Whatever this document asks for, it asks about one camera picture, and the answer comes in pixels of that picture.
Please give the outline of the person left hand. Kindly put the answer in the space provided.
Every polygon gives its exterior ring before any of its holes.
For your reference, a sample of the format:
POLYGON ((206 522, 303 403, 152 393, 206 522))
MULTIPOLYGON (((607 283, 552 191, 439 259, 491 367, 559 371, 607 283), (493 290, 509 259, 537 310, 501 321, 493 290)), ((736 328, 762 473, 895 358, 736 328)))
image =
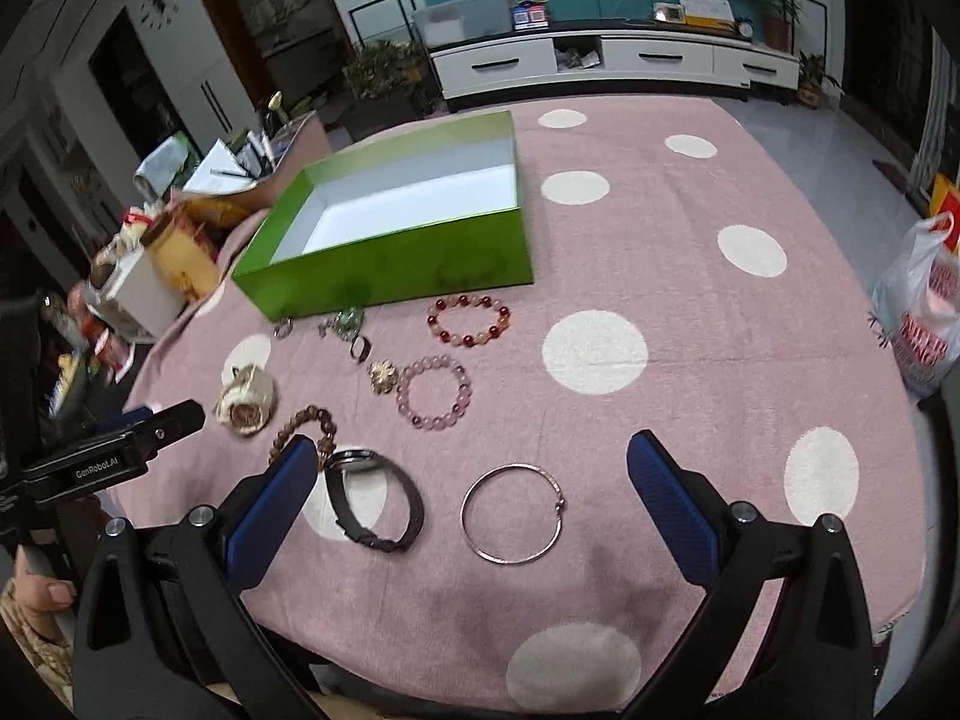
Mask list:
POLYGON ((18 551, 14 561, 13 600, 37 635, 52 642, 64 639, 57 616, 70 610, 75 595, 73 583, 35 574, 25 551, 18 551))

